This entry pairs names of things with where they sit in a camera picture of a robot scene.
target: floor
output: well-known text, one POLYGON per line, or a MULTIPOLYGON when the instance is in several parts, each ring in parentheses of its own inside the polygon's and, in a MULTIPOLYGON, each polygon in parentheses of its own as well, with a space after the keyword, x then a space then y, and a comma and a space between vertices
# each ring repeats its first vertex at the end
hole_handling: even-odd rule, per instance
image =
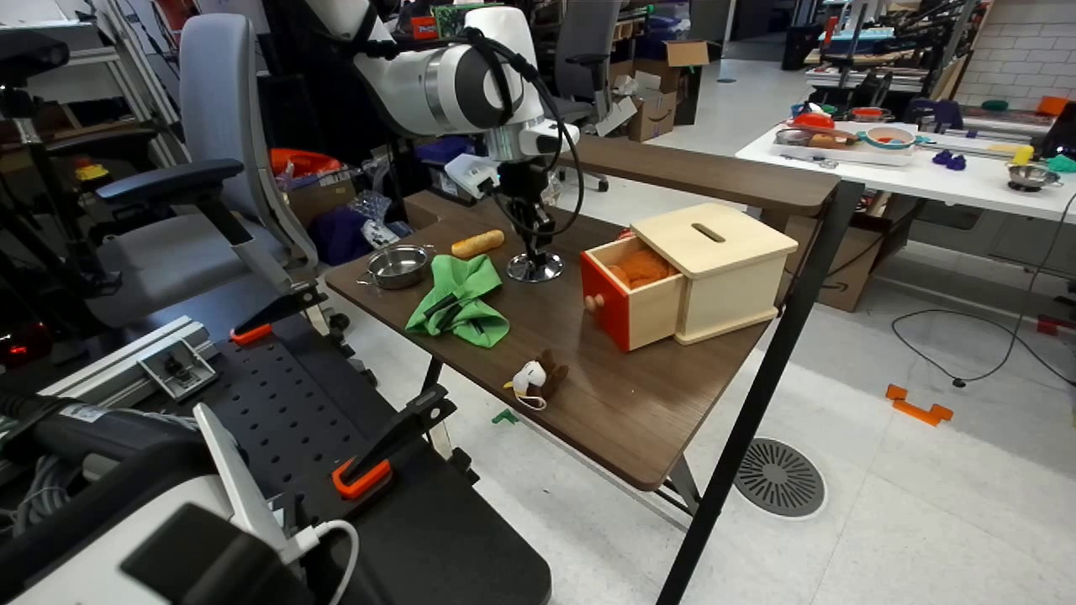
MULTIPOLYGON (((699 125, 655 144, 731 154, 803 96, 776 64, 728 61, 706 77, 699 125)), ((609 222, 689 204, 692 194, 611 181, 586 210, 609 222)), ((887 605, 887 601, 1076 601, 1076 417, 1072 390, 1025 348, 992 380, 955 390, 912 356, 891 320, 934 298, 877 287, 861 311, 817 306, 761 438, 801 448, 827 479, 814 519, 785 521, 731 496, 686 601, 887 605), (915 403, 946 403, 955 421, 924 426, 887 407, 905 383, 915 403)), ((932 315, 909 336, 957 374, 992 366, 1004 336, 974 320, 932 315)), ((1072 338, 1025 338, 1076 375, 1072 338)), ((378 368, 387 399, 407 403, 426 356, 353 311, 351 343, 378 368)), ((723 392, 689 448, 695 478, 714 471, 752 366, 723 392)), ((651 601, 683 539, 683 519, 599 473, 532 423, 448 374, 461 403, 451 438, 474 456, 478 489, 547 557, 550 601, 651 601)))

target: chair backrest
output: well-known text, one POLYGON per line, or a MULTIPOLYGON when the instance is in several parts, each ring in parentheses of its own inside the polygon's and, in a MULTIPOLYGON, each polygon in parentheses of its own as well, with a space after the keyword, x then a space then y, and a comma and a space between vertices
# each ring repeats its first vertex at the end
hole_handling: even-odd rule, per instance
POLYGON ((559 49, 556 49, 559 96, 595 96, 599 94, 593 69, 567 64, 567 61, 611 54, 618 8, 622 8, 622 0, 563 0, 563 33, 559 33, 559 49))
POLYGON ((269 169, 256 33, 246 18, 201 13, 186 24, 179 44, 179 115, 196 162, 240 157, 246 166, 246 170, 225 181, 223 200, 269 229, 290 253, 286 270, 311 278, 318 259, 269 169))

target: office chair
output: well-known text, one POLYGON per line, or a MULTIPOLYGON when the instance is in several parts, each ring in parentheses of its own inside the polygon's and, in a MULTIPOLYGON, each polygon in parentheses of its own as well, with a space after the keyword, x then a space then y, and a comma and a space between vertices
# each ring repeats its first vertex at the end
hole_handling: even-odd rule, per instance
POLYGON ((98 256, 122 272, 122 287, 89 306, 110 325, 144 320, 246 270, 266 275, 281 294, 318 272, 316 244, 269 170, 250 20, 234 13, 192 18, 183 31, 179 67, 179 115, 192 166, 98 187, 103 204, 186 200, 176 217, 100 244, 98 256))
POLYGON ((617 44, 617 20, 622 0, 566 0, 563 31, 556 46, 556 103, 566 120, 595 133, 595 125, 609 115, 609 58, 617 44))

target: white table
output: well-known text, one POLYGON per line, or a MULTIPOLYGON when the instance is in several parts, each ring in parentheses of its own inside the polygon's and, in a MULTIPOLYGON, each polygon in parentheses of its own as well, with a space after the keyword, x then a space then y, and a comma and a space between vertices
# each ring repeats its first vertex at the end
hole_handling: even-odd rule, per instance
POLYGON ((967 154, 967 170, 947 170, 934 166, 934 151, 912 151, 912 166, 905 169, 883 169, 883 166, 817 166, 817 162, 794 162, 785 157, 772 144, 772 133, 781 129, 770 129, 757 141, 738 151, 742 162, 768 162, 768 166, 787 166, 803 170, 834 170, 845 181, 861 181, 869 187, 893 190, 893 194, 915 194, 932 197, 946 204, 967 204, 1003 214, 1023 214, 1023 217, 1041 217, 1059 222, 1068 197, 1076 194, 1076 179, 1063 179, 1059 186, 1049 186, 1041 190, 1017 190, 1010 187, 1010 166, 1003 157, 980 157, 967 154))

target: floor drain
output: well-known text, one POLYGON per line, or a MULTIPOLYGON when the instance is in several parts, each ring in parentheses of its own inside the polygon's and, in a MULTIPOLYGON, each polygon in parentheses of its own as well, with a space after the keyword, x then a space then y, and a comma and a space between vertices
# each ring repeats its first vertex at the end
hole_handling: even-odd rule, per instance
POLYGON ((824 501, 824 479, 817 467, 794 448, 776 439, 752 439, 739 473, 738 489, 781 519, 807 519, 824 501))

